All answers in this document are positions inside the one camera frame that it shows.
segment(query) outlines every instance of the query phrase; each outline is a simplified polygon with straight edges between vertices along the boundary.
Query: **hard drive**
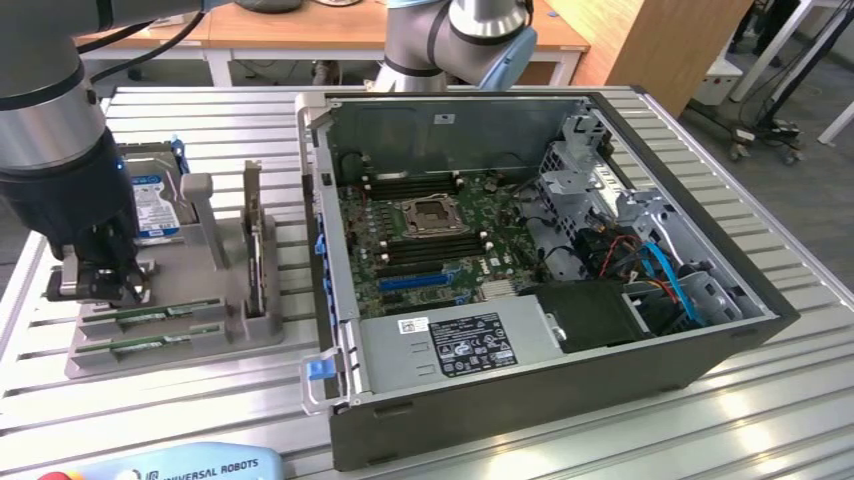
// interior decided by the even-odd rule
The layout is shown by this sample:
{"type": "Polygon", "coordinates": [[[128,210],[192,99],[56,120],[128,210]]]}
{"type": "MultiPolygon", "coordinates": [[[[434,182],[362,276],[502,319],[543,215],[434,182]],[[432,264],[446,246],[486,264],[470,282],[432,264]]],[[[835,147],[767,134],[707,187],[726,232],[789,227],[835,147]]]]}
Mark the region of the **hard drive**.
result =
{"type": "Polygon", "coordinates": [[[134,184],[140,243],[159,243],[179,236],[182,224],[198,221],[191,202],[180,194],[182,176],[188,173],[184,145],[126,144],[119,147],[134,184]]]}

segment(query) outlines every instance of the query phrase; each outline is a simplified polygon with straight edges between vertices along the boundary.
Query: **blue cable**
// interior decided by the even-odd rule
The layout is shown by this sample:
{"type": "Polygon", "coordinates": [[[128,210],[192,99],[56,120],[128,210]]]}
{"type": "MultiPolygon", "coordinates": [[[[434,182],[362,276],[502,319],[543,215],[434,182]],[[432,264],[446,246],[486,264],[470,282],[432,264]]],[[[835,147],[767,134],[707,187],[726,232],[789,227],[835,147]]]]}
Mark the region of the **blue cable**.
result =
{"type": "Polygon", "coordinates": [[[673,271],[673,267],[670,266],[667,255],[665,255],[665,252],[662,252],[662,249],[653,242],[645,242],[643,246],[650,250],[653,255],[655,255],[655,259],[658,260],[658,263],[662,265],[662,268],[665,269],[665,274],[667,275],[667,279],[670,280],[673,291],[677,293],[677,296],[679,297],[679,301],[685,306],[685,314],[695,323],[699,324],[701,327],[705,327],[706,322],[699,318],[699,315],[697,315],[697,310],[694,310],[694,304],[691,303],[691,299],[682,291],[682,286],[679,285],[679,278],[677,277],[677,274],[673,271]]]}
{"type": "Polygon", "coordinates": [[[643,268],[646,269],[646,273],[650,278],[655,278],[655,269],[653,268],[653,262],[650,262],[646,258],[642,258],[641,263],[643,264],[643,268]]]}

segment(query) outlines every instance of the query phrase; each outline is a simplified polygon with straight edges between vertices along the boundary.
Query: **power supply label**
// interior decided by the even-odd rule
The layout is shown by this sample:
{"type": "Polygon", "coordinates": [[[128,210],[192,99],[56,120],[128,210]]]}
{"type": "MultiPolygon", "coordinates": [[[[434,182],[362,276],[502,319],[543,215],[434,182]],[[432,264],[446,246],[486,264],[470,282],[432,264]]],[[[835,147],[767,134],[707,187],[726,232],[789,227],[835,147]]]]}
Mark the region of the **power supply label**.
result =
{"type": "Polygon", "coordinates": [[[430,336],[446,377],[519,363],[498,313],[431,323],[430,336]]]}

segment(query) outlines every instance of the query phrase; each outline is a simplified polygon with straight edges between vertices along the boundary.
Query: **table leg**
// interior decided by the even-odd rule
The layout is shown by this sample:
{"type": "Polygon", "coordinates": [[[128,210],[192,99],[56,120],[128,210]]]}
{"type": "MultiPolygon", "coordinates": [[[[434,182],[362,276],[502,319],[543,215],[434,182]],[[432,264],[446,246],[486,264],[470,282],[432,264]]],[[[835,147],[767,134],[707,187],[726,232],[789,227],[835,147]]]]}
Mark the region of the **table leg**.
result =
{"type": "Polygon", "coordinates": [[[567,52],[561,55],[561,61],[555,64],[555,71],[551,74],[549,85],[555,87],[566,87],[573,81],[575,67],[578,67],[579,52],[567,52]]]}
{"type": "Polygon", "coordinates": [[[827,40],[830,39],[830,35],[833,35],[833,32],[837,30],[837,27],[842,23],[843,19],[845,19],[845,15],[837,15],[837,17],[830,22],[830,25],[827,25],[825,32],[822,33],[821,37],[818,37],[818,40],[815,40],[815,45],[813,45],[813,48],[810,48],[810,51],[806,53],[805,57],[798,61],[798,64],[794,66],[794,68],[786,75],[786,78],[783,79],[779,86],[777,87],[777,90],[774,90],[774,95],[771,95],[771,98],[774,99],[774,101],[779,100],[779,96],[783,93],[783,90],[786,90],[786,87],[789,86],[791,81],[795,79],[795,77],[801,75],[801,72],[803,71],[806,64],[810,63],[810,60],[813,60],[813,57],[818,54],[818,51],[822,49],[822,47],[827,43],[827,40]]]}
{"type": "Polygon", "coordinates": [[[842,129],[851,123],[851,120],[854,120],[854,102],[851,102],[849,108],[846,108],[845,112],[842,112],[842,115],[839,115],[833,121],[833,123],[827,127],[827,130],[825,130],[818,136],[818,141],[825,145],[829,145],[842,129]]]}
{"type": "Polygon", "coordinates": [[[798,9],[791,14],[791,17],[789,17],[789,21],[786,22],[786,25],[783,25],[783,28],[781,28],[779,33],[777,34],[777,36],[774,37],[774,40],[771,41],[771,44],[765,49],[765,52],[759,56],[757,63],[754,64],[753,68],[747,72],[747,75],[745,75],[745,78],[742,78],[742,81],[738,83],[735,90],[733,90],[733,93],[730,94],[730,99],[734,102],[741,102],[745,99],[745,95],[747,95],[747,91],[750,90],[750,87],[753,87],[754,83],[757,83],[757,80],[759,79],[759,75],[767,68],[769,63],[771,63],[771,59],[779,53],[779,50],[783,48],[783,44],[786,43],[786,40],[789,40],[789,38],[791,37],[791,34],[798,29],[798,25],[801,25],[801,22],[806,18],[806,15],[810,13],[810,10],[813,9],[814,1],[815,0],[801,1],[801,5],[798,5],[798,9]]]}
{"type": "Polygon", "coordinates": [[[231,83],[231,51],[228,50],[206,50],[204,59],[211,69],[211,79],[215,87],[232,87],[231,83]]]}

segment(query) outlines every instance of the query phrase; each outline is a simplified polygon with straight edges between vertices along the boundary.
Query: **wooden desk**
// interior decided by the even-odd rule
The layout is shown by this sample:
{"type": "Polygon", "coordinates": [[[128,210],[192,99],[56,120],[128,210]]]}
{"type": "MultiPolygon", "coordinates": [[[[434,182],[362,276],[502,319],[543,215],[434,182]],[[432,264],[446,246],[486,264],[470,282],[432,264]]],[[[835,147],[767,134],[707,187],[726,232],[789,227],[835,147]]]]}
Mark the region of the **wooden desk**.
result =
{"type": "MultiPolygon", "coordinates": [[[[142,32],[131,35],[124,40],[114,43],[108,48],[144,48],[152,49],[163,45],[178,32],[182,31],[184,25],[170,25],[168,27],[158,27],[158,28],[147,28],[142,32]]],[[[75,43],[81,45],[93,40],[97,40],[101,37],[105,37],[116,30],[109,30],[107,32],[93,33],[91,35],[84,35],[75,39],[75,43]]],[[[211,36],[211,15],[206,15],[204,19],[199,26],[190,32],[190,35],[184,39],[184,41],[179,44],[184,47],[207,47],[208,46],[208,37],[211,36]]]]}
{"type": "MultiPolygon", "coordinates": [[[[535,0],[534,28],[539,34],[534,62],[523,84],[569,85],[581,54],[590,48],[561,17],[550,17],[551,7],[535,0]]],[[[85,58],[132,58],[160,45],[179,27],[143,31],[87,54],[85,58]]],[[[91,41],[104,34],[88,35],[91,41]]],[[[306,0],[291,13],[252,13],[235,4],[208,14],[199,28],[164,59],[200,59],[208,62],[214,85],[230,87],[231,60],[382,60],[386,43],[386,5],[375,0],[344,8],[326,7],[306,0]]]]}
{"type": "Polygon", "coordinates": [[[639,85],[678,116],[750,0],[549,0],[591,43],[573,83],[639,85]]]}
{"type": "MultiPolygon", "coordinates": [[[[561,17],[550,17],[551,7],[535,0],[534,28],[538,51],[586,51],[587,41],[561,17]]],[[[330,8],[306,1],[284,15],[252,13],[235,4],[212,12],[211,47],[284,49],[383,49],[386,5],[375,0],[346,8],[330,8]]]]}

